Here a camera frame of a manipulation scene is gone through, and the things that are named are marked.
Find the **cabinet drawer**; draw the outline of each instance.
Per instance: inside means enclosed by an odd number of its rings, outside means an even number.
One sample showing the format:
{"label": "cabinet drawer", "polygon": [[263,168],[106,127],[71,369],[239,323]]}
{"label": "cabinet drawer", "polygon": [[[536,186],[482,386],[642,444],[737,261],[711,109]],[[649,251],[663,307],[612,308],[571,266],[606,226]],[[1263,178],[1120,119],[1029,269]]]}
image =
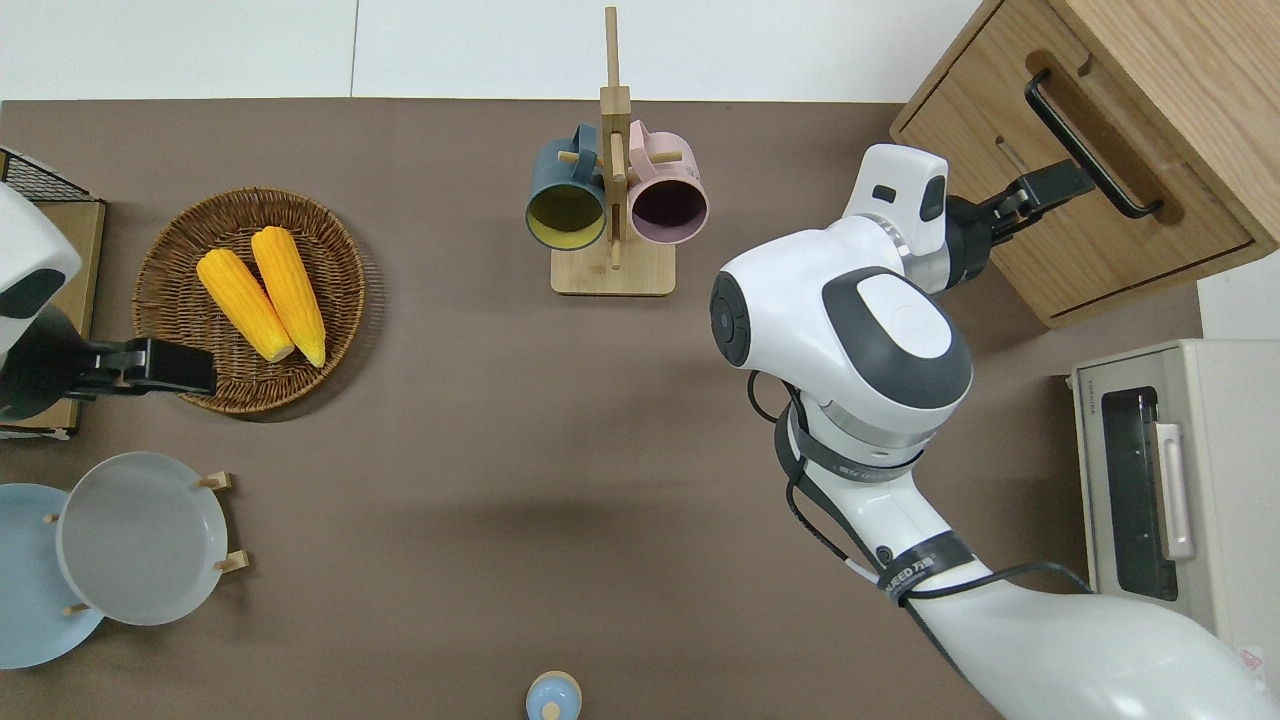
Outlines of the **cabinet drawer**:
{"label": "cabinet drawer", "polygon": [[1096,44],[1044,0],[988,3],[892,128],[896,141],[948,160],[950,192],[983,200],[1070,158],[1024,99],[1027,83],[1048,69],[1044,95],[1129,197],[1162,202],[1132,219],[1094,191],[996,249],[993,264],[1051,327],[1275,247],[1242,224],[1215,188],[1220,178],[1206,177],[1212,169]]}

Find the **light blue plate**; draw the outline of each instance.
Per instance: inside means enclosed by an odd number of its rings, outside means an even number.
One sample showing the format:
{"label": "light blue plate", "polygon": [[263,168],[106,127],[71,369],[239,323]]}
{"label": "light blue plate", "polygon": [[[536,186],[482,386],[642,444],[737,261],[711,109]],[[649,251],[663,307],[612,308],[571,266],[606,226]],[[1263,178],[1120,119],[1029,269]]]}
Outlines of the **light blue plate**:
{"label": "light blue plate", "polygon": [[81,602],[58,568],[58,528],[45,523],[67,493],[28,483],[0,484],[0,670],[31,667],[65,655],[102,621]]}

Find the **oven handle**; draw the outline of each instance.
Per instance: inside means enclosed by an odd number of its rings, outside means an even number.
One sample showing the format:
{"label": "oven handle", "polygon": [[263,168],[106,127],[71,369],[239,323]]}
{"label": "oven handle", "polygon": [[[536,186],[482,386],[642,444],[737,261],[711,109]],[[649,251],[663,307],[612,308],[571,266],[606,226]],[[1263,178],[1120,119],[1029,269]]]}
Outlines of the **oven handle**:
{"label": "oven handle", "polygon": [[1183,433],[1178,423],[1152,423],[1156,454],[1156,516],[1166,560],[1196,557],[1190,512],[1187,509],[1187,474],[1183,470]]}

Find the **yellow corn cob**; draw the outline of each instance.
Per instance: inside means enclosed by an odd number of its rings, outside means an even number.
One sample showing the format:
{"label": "yellow corn cob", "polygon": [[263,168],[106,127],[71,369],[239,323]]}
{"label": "yellow corn cob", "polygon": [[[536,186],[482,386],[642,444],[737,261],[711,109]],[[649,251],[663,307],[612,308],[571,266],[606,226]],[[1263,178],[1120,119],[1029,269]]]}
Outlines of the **yellow corn cob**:
{"label": "yellow corn cob", "polygon": [[289,231],[265,227],[253,236],[253,260],[289,338],[312,365],[324,365],[324,320]]}
{"label": "yellow corn cob", "polygon": [[262,286],[234,252],[225,247],[210,250],[196,263],[196,274],[236,329],[268,363],[276,363],[293,352],[289,333],[275,315]]}

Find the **blue mug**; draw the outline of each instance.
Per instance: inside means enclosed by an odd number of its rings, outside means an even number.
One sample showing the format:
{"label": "blue mug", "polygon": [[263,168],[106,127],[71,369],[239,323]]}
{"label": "blue mug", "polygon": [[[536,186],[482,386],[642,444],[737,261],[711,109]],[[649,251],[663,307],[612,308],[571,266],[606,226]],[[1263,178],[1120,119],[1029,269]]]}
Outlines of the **blue mug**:
{"label": "blue mug", "polygon": [[[534,160],[525,206],[529,232],[552,250],[581,250],[604,234],[604,179],[596,168],[600,132],[582,123],[572,138],[553,140]],[[561,152],[575,152],[566,163]]]}

